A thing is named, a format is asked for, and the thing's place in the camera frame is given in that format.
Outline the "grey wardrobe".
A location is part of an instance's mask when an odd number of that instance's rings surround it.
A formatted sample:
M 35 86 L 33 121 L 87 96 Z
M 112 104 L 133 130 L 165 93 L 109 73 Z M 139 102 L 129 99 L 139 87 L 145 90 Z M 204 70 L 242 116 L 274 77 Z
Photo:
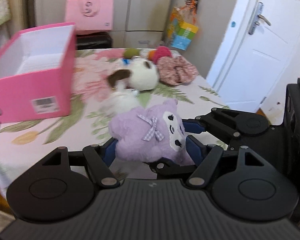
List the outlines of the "grey wardrobe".
M 34 0 L 36 25 L 72 22 L 79 34 L 108 31 L 115 48 L 155 48 L 171 0 Z

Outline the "magenta soft object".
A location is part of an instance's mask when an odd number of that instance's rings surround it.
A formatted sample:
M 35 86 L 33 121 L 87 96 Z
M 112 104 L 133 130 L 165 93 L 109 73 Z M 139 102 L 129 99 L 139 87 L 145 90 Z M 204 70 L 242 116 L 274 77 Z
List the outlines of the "magenta soft object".
M 170 49 L 166 46 L 158 46 L 155 52 L 154 63 L 157 64 L 160 58 L 162 57 L 172 57 Z

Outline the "black suitcase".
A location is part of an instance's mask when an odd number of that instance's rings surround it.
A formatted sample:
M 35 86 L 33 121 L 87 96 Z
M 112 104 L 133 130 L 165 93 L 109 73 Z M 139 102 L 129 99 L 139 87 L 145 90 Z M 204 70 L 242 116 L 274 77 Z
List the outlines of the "black suitcase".
M 113 39 L 108 32 L 76 35 L 77 50 L 108 49 L 113 47 Z

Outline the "colourful hanging gift bag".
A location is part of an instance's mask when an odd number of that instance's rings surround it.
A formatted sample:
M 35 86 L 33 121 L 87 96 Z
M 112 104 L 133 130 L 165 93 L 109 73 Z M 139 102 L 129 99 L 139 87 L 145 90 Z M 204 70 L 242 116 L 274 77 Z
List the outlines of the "colourful hanging gift bag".
M 186 0 L 182 7 L 174 7 L 167 26 L 167 38 L 170 46 L 186 51 L 198 32 L 198 0 Z

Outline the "orange soft ball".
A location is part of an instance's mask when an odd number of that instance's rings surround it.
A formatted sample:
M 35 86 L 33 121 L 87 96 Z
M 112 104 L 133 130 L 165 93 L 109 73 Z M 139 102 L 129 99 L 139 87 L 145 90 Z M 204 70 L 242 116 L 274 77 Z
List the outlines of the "orange soft ball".
M 151 50 L 148 54 L 148 59 L 149 61 L 153 61 L 154 62 L 154 59 L 155 59 L 155 52 L 156 50 Z

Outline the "pink storage box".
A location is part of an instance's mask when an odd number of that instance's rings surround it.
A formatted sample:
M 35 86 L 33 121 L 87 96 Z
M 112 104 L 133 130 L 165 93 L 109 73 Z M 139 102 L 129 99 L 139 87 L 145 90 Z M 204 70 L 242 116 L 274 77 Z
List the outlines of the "pink storage box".
M 17 32 L 0 49 L 0 124 L 70 113 L 74 23 Z

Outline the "white brown plush dog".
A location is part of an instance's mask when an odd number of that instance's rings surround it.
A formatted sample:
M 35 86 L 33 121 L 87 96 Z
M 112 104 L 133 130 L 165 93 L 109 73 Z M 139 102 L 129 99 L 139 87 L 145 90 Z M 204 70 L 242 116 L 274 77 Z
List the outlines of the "white brown plush dog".
M 135 57 L 123 69 L 109 75 L 107 82 L 114 91 L 102 103 L 101 112 L 112 118 L 139 107 L 137 96 L 157 86 L 159 73 L 152 61 Z

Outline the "green soft ball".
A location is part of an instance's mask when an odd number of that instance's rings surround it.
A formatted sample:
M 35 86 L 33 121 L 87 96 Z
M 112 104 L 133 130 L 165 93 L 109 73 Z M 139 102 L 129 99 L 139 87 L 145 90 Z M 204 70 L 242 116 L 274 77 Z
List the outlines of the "green soft ball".
M 140 56 L 140 49 L 136 48 L 126 48 L 123 53 L 124 59 L 132 59 L 133 57 Z

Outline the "purple plush toy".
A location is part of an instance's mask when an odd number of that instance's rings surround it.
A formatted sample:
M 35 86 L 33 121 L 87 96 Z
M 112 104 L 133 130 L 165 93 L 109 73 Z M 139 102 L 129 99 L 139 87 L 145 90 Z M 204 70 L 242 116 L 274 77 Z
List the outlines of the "purple plush toy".
M 143 163 L 166 158 L 180 166 L 193 165 L 177 105 L 178 100 L 167 99 L 148 109 L 136 107 L 113 117 L 108 130 L 117 140 L 116 157 Z

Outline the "white door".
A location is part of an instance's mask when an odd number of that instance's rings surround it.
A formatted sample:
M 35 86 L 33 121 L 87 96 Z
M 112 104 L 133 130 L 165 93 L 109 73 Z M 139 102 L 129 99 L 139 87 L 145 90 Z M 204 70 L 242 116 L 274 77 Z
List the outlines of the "white door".
M 258 2 L 263 21 L 248 30 Z M 231 109 L 256 112 L 287 67 L 300 37 L 300 0 L 237 0 L 207 82 Z

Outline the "pink floral scrunchie cloth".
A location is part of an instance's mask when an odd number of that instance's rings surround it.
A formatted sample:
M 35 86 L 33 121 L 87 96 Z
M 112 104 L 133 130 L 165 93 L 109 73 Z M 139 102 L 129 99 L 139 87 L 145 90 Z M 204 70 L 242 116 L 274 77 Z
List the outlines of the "pink floral scrunchie cloth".
M 169 86 L 189 84 L 199 75 L 197 68 L 183 56 L 161 57 L 157 69 L 160 82 Z

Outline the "floral tablecloth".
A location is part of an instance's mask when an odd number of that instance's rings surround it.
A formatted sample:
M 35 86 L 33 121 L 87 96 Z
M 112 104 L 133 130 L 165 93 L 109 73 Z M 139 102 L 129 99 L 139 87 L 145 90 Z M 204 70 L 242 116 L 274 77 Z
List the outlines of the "floral tablecloth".
M 111 93 L 106 77 L 123 66 L 124 49 L 79 50 L 76 53 L 71 114 L 59 118 L 29 120 L 0 125 L 0 193 L 28 168 L 59 146 L 79 151 L 90 144 L 102 145 L 109 139 L 110 117 L 103 110 Z M 204 115 L 226 103 L 202 76 L 177 87 L 163 83 L 141 92 L 143 107 L 178 100 L 178 113 L 184 119 Z

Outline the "pink paper shopping bag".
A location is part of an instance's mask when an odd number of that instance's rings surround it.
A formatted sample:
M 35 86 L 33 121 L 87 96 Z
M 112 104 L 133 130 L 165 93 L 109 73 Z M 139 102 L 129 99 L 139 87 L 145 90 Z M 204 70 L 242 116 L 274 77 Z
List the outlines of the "pink paper shopping bag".
M 65 22 L 73 22 L 79 33 L 111 31 L 114 0 L 66 0 Z

